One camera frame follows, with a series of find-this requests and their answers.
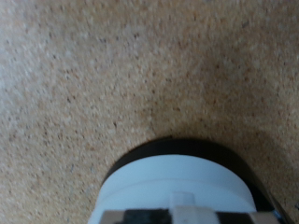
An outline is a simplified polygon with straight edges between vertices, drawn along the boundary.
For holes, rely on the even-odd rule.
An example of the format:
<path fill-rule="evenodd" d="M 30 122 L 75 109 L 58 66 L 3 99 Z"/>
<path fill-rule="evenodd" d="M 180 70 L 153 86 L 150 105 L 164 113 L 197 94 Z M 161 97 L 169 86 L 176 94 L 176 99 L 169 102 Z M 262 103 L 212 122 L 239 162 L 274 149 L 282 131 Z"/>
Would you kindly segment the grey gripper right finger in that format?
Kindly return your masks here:
<path fill-rule="evenodd" d="M 220 224 L 280 224 L 272 213 L 217 213 Z"/>

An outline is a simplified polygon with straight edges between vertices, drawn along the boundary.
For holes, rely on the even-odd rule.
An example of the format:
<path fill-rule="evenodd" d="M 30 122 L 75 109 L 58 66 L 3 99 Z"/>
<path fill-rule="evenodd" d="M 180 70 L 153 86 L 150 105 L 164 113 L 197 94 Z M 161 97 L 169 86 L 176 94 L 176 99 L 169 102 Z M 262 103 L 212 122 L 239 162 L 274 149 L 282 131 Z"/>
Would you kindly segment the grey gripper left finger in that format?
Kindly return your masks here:
<path fill-rule="evenodd" d="M 101 224 L 172 224 L 167 209 L 106 210 Z"/>

